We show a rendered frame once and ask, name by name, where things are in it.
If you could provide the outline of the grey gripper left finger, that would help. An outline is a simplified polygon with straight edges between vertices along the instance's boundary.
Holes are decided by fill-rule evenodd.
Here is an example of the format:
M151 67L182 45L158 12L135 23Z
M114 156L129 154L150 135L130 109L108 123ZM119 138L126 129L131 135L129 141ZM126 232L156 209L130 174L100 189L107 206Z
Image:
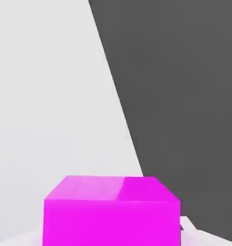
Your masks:
M26 234L0 242L0 246L42 246L42 232L30 231Z

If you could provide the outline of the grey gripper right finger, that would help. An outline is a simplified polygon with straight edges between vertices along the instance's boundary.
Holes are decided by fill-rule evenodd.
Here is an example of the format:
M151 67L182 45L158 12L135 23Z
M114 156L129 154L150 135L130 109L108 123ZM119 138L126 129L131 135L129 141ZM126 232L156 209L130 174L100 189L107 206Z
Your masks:
M181 243L180 246L232 246L232 242L196 229L187 216L180 217Z

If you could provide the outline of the small magenta cube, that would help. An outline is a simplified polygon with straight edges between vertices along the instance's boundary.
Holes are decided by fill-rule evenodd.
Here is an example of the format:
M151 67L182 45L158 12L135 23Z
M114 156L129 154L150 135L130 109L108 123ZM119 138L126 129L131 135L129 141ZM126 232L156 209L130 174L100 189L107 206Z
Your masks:
M180 211L155 177L67 176L44 199L42 246L180 246Z

